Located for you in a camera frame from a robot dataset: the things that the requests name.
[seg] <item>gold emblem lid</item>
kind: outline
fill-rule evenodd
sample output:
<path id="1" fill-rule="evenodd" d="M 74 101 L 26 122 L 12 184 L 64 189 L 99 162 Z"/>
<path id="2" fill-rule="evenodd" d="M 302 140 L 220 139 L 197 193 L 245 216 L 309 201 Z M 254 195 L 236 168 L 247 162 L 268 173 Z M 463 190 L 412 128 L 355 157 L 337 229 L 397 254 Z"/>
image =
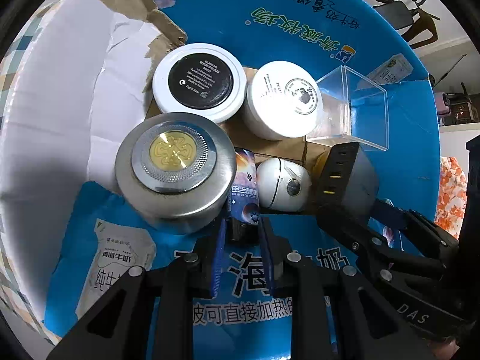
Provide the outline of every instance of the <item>gold emblem lid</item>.
<path id="1" fill-rule="evenodd" d="M 195 160 L 197 145 L 191 135 L 183 131 L 165 131 L 150 145 L 150 160 L 164 172 L 178 172 Z"/>

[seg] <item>clear plastic box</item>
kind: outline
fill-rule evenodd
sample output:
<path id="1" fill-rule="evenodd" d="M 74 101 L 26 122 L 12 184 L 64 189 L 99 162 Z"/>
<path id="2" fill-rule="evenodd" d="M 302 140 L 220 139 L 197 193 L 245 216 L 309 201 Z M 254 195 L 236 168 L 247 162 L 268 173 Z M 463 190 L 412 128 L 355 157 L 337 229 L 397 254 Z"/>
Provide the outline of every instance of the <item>clear plastic box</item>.
<path id="1" fill-rule="evenodd" d="M 306 140 L 325 146 L 364 143 L 364 150 L 388 150 L 388 104 L 384 88 L 348 66 L 317 81 L 323 119 Z"/>

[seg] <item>orange floral fabric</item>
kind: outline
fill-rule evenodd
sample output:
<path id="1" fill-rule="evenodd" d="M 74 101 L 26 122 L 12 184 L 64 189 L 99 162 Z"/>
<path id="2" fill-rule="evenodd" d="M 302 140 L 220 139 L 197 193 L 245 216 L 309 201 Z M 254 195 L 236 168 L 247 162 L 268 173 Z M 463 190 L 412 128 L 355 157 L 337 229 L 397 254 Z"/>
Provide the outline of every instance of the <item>orange floral fabric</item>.
<path id="1" fill-rule="evenodd" d="M 467 205 L 467 178 L 455 157 L 440 157 L 440 190 L 435 223 L 456 239 Z"/>

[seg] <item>black lid label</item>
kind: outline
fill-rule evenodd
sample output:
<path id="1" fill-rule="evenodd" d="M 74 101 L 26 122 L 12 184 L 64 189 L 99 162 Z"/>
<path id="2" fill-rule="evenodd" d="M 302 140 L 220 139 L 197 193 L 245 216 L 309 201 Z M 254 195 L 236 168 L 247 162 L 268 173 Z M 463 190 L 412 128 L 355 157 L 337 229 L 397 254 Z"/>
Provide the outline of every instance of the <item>black lid label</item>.
<path id="1" fill-rule="evenodd" d="M 229 97 L 233 76 L 220 58 L 204 53 L 190 54 L 173 65 L 169 89 L 173 97 L 186 107 L 210 109 Z"/>

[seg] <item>plaid fabric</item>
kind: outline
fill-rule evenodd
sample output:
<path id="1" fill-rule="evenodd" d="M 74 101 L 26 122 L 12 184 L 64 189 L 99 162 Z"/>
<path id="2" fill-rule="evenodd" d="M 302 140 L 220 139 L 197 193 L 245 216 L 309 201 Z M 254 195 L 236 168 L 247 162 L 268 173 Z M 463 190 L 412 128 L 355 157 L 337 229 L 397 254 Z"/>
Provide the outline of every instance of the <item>plaid fabric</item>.
<path id="1" fill-rule="evenodd" d="M 23 26 L 0 62 L 0 124 L 8 114 L 9 104 L 15 90 L 18 73 L 27 62 L 43 28 L 50 22 L 62 2 L 39 8 Z M 7 307 L 24 320 L 51 344 L 58 344 L 60 337 L 50 332 L 36 319 L 28 299 L 21 293 L 15 274 L 14 262 L 5 250 L 5 232 L 0 218 L 0 307 Z"/>

